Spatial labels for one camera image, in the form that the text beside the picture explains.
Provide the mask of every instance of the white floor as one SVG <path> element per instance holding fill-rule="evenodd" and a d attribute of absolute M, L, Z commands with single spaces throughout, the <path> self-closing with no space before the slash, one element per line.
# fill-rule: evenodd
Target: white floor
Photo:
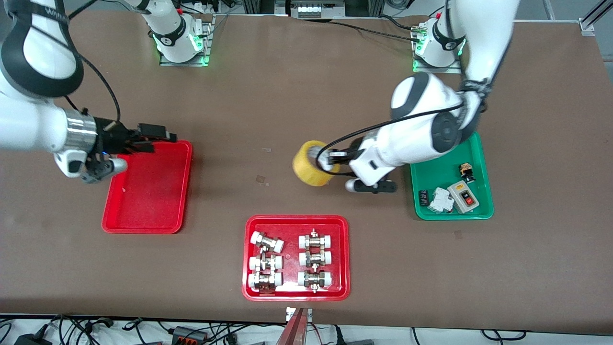
<path fill-rule="evenodd" d="M 3 344 L 14 344 L 17 337 L 23 334 L 36 333 L 38 329 L 47 320 L 41 319 L 29 319 L 29 320 L 13 320 L 12 329 L 8 337 L 2 342 Z M 45 339 L 51 341 L 52 344 L 60 344 L 58 337 L 57 322 L 53 327 L 49 327 L 45 334 Z M 126 321 L 117 321 L 112 328 L 106 328 L 103 325 L 97 325 L 94 328 L 92 336 L 101 345 L 138 345 L 142 344 L 139 340 L 136 331 L 124 331 L 121 329 Z M 209 327 L 209 324 L 204 323 L 179 323 L 179 322 L 163 322 L 166 328 L 172 328 L 176 326 L 184 326 L 192 329 Z M 67 333 L 70 327 L 70 322 L 64 321 L 62 331 Z M 318 325 L 318 327 L 324 327 L 319 330 L 322 338 L 322 343 L 327 344 L 333 342 L 336 344 L 337 336 L 334 327 L 330 325 Z M 410 328 L 398 328 L 398 327 L 368 327 L 368 326 L 343 326 L 341 330 L 345 341 L 357 341 L 363 339 L 372 339 L 376 345 L 410 345 L 416 344 L 411 334 Z M 164 331 L 156 322 L 143 322 L 140 324 L 139 329 L 146 342 L 158 342 L 162 341 L 164 345 L 172 344 L 171 335 Z M 306 343 L 307 345 L 320 345 L 319 339 L 312 327 L 308 327 Z M 0 330 L 0 338 L 4 335 L 6 328 Z M 271 327 L 257 327 L 251 326 L 244 330 L 237 332 L 237 339 L 239 345 L 250 345 L 255 343 L 265 342 L 268 344 L 276 344 L 283 329 L 279 326 Z M 498 345 L 498 342 L 490 341 L 481 335 L 478 330 L 451 330 L 451 329 L 435 329 L 435 328 L 417 328 L 417 337 L 422 345 L 432 344 L 445 344 L 445 345 Z M 514 338 L 518 336 L 517 332 L 501 332 L 501 336 L 507 338 Z M 77 337 L 73 335 L 70 344 L 76 344 Z M 611 336 L 592 336 L 592 335 L 562 335 L 554 333 L 528 333 L 528 335 L 520 341 L 506 341 L 505 344 L 512 343 L 513 345 L 571 345 L 571 344 L 585 344 L 585 345 L 613 345 L 613 337 Z M 80 340 L 81 345 L 87 344 L 87 340 L 84 336 Z"/>

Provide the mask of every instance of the metal frame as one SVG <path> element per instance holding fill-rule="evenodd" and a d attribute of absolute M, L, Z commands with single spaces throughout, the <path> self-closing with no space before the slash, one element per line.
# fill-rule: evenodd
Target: metal frame
<path fill-rule="evenodd" d="M 554 7 L 551 5 L 551 0 L 543 0 L 543 7 L 545 7 L 545 14 L 548 20 L 555 20 Z"/>
<path fill-rule="evenodd" d="M 579 18 L 579 26 L 581 26 L 584 36 L 594 36 L 594 24 L 600 20 L 609 10 L 613 8 L 613 0 L 602 0 L 587 12 L 582 18 Z"/>

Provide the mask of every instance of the black electrical component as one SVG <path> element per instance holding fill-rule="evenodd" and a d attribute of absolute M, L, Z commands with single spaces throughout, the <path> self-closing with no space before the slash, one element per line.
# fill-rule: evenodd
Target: black electrical component
<path fill-rule="evenodd" d="M 466 182 L 474 182 L 473 166 L 470 163 L 461 164 L 458 169 L 460 170 L 460 177 Z"/>
<path fill-rule="evenodd" d="M 227 344 L 228 345 L 238 345 L 238 339 L 236 337 L 236 334 L 230 333 L 226 336 L 226 340 L 227 340 Z"/>
<path fill-rule="evenodd" d="M 202 345 L 207 339 L 207 332 L 195 331 L 187 327 L 175 327 L 172 344 Z"/>
<path fill-rule="evenodd" d="M 420 206 L 428 206 L 430 204 L 430 195 L 428 191 L 422 189 L 419 191 L 419 205 Z"/>
<path fill-rule="evenodd" d="M 15 341 L 15 345 L 53 345 L 51 341 L 38 338 L 33 334 L 20 335 Z"/>

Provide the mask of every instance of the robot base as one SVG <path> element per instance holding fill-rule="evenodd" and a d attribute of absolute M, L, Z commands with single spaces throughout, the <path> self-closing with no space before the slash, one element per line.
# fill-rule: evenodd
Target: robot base
<path fill-rule="evenodd" d="M 426 23 L 419 23 L 419 27 L 423 28 Z M 423 34 L 419 32 L 411 31 L 411 38 L 423 39 Z M 434 67 L 424 61 L 418 54 L 417 49 L 421 49 L 421 43 L 411 42 L 411 51 L 413 53 L 413 72 L 430 72 L 430 73 L 447 73 L 447 74 L 461 74 L 462 67 L 460 65 L 460 57 L 457 56 L 454 62 L 447 67 Z"/>
<path fill-rule="evenodd" d="M 194 45 L 198 47 L 202 46 L 202 50 L 198 54 L 194 55 L 193 58 L 183 63 L 170 62 L 168 61 L 168 59 L 164 57 L 164 55 L 160 54 L 159 55 L 159 65 L 160 66 L 173 66 L 173 67 L 206 67 L 208 66 L 208 61 L 211 56 L 211 45 L 213 43 L 214 33 L 212 32 L 215 29 L 215 17 L 216 16 L 213 16 L 212 21 L 202 21 L 200 19 L 196 20 L 198 24 L 200 23 L 202 24 L 202 29 L 200 30 L 197 29 L 197 33 L 203 34 L 205 36 L 204 38 L 201 38 L 201 39 L 198 39 L 198 38 L 194 39 Z"/>

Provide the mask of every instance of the brown table surface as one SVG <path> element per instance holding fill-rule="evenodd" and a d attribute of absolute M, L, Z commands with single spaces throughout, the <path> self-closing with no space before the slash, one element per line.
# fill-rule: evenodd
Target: brown table surface
<path fill-rule="evenodd" d="M 157 66 L 134 14 L 86 12 L 71 32 L 125 124 L 164 124 L 193 143 L 184 227 L 104 233 L 108 181 L 66 179 L 48 153 L 1 152 L 2 312 L 282 322 L 286 306 L 310 306 L 324 324 L 613 333 L 613 92 L 578 25 L 516 25 L 479 127 L 496 211 L 476 222 L 421 221 L 404 188 L 352 194 L 342 178 L 314 188 L 292 172 L 304 142 L 389 118 L 392 91 L 411 74 L 404 41 L 236 16 L 216 33 L 210 66 L 194 69 Z M 72 99 L 115 116 L 91 71 Z M 403 185 L 400 169 L 392 177 Z M 243 237 L 254 214 L 345 216 L 349 298 L 247 301 Z"/>

